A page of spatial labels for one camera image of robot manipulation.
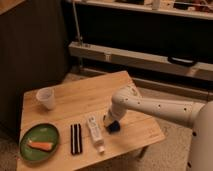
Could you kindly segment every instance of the plastic cup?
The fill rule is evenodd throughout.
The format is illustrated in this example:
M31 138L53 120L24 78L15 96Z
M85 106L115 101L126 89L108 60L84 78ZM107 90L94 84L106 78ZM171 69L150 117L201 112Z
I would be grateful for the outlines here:
M36 99L48 110L52 110L55 107L54 89L51 87L39 89L36 93Z

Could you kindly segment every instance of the tube cap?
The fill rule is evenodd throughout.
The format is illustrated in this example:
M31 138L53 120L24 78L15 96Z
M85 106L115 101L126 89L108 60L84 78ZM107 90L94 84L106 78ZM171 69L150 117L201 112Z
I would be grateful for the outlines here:
M104 151L105 151L105 148L104 148L103 145L98 146L98 152L99 153L104 153Z

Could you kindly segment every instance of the gray wall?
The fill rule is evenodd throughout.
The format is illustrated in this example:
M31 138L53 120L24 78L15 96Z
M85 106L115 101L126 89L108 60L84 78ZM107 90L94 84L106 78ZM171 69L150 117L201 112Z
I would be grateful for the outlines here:
M0 125L18 138L25 91L59 83L68 71L59 0L28 0L0 15Z

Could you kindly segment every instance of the salmon piece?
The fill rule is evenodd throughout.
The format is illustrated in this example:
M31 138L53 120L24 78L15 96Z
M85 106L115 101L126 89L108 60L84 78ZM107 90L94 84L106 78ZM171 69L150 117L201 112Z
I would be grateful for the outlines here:
M34 142L29 140L27 145L31 148L39 149L39 150L44 150L44 151L50 151L53 148L53 143L52 142Z

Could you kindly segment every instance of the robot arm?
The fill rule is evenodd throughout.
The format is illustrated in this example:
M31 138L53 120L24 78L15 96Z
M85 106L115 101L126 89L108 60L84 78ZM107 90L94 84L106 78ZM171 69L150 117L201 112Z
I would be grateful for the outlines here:
M192 128L186 170L213 170L213 101L203 104L142 98L135 86L128 85L112 96L112 105L104 117L105 127L111 127L114 123L119 125L118 121L125 115L127 109Z
M203 106L203 103L143 98L135 86L128 85L112 96L112 105L104 124L107 127L113 121L119 121L126 110L135 110L192 128Z

